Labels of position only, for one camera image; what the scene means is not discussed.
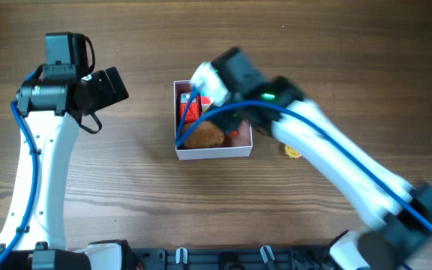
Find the brown plush toy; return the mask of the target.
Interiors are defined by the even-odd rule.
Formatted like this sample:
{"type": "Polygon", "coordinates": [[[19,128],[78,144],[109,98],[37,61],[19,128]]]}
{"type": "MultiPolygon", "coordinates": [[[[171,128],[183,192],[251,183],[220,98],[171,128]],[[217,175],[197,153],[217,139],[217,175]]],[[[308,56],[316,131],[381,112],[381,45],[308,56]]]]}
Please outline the brown plush toy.
{"type": "Polygon", "coordinates": [[[203,121],[184,141],[183,146],[188,149],[214,148],[221,146],[224,139],[224,133],[215,124],[203,121]]]}

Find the white cardboard box pink interior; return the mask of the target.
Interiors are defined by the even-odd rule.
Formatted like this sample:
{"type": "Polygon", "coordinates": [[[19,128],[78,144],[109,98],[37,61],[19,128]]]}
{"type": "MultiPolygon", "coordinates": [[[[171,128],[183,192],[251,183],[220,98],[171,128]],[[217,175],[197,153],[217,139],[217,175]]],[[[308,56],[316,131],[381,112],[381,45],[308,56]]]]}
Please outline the white cardboard box pink interior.
{"type": "MultiPolygon", "coordinates": [[[[182,92],[189,92],[191,86],[189,80],[179,80],[173,83],[173,106],[174,106],[174,131],[179,126],[179,99],[182,92]]],[[[226,136],[221,147],[215,148],[175,148],[175,152],[180,161],[201,160],[212,158],[238,158],[250,155],[253,148],[253,132],[251,125],[243,121],[238,129],[238,135],[226,136]]]]}

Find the red toy fire truck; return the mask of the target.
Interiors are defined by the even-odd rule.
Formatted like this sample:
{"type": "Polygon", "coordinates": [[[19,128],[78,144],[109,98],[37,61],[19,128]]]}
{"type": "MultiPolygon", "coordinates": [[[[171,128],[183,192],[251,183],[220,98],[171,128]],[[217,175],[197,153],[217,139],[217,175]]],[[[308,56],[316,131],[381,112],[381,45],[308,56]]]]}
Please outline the red toy fire truck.
{"type": "Polygon", "coordinates": [[[199,119],[201,114],[200,96],[192,96],[191,92],[183,92],[179,99],[180,121],[185,125],[199,119]]]}

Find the yellow round waffle toy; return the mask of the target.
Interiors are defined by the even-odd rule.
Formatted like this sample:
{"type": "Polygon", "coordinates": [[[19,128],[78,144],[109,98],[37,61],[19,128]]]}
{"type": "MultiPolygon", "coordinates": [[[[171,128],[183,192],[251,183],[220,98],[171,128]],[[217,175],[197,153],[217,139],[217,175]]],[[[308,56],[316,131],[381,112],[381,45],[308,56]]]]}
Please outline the yellow round waffle toy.
{"type": "Polygon", "coordinates": [[[292,148],[289,145],[284,146],[284,152],[290,158],[300,158],[302,156],[301,153],[299,153],[298,151],[296,151],[294,148],[292,148]]]}

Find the multicolour puzzle cube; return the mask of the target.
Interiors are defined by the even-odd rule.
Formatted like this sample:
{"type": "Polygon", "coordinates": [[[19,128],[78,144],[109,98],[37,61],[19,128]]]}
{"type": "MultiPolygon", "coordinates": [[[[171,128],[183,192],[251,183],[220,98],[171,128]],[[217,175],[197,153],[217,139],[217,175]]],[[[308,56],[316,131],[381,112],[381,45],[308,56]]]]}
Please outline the multicolour puzzle cube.
{"type": "Polygon", "coordinates": [[[200,104],[201,110],[205,112],[213,103],[213,100],[209,96],[201,95],[200,96],[200,104]]]}

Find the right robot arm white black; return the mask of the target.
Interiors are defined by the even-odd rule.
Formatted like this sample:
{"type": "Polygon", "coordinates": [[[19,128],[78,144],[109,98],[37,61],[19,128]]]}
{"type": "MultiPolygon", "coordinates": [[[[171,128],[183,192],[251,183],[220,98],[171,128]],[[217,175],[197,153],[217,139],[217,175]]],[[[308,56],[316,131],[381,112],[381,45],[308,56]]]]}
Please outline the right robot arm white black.
{"type": "Polygon", "coordinates": [[[202,63],[190,81],[216,107],[231,105],[301,153],[348,199],[365,226],[331,244],[339,269],[398,269],[432,236],[432,186],[413,186],[376,162],[286,77],[266,78],[233,47],[202,63]]]}

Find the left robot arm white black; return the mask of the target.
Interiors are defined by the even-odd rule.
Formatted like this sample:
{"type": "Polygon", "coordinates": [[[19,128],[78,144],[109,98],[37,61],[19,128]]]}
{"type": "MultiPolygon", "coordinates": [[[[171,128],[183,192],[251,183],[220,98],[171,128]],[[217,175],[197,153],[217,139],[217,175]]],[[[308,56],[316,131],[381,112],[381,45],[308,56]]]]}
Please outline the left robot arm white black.
{"type": "Polygon", "coordinates": [[[64,228],[68,166],[84,116],[128,97],[116,68],[95,70],[83,34],[49,33],[46,61],[19,87],[10,108],[21,132],[10,210],[0,233],[0,269],[132,269],[123,240],[69,251],[64,228]]]}

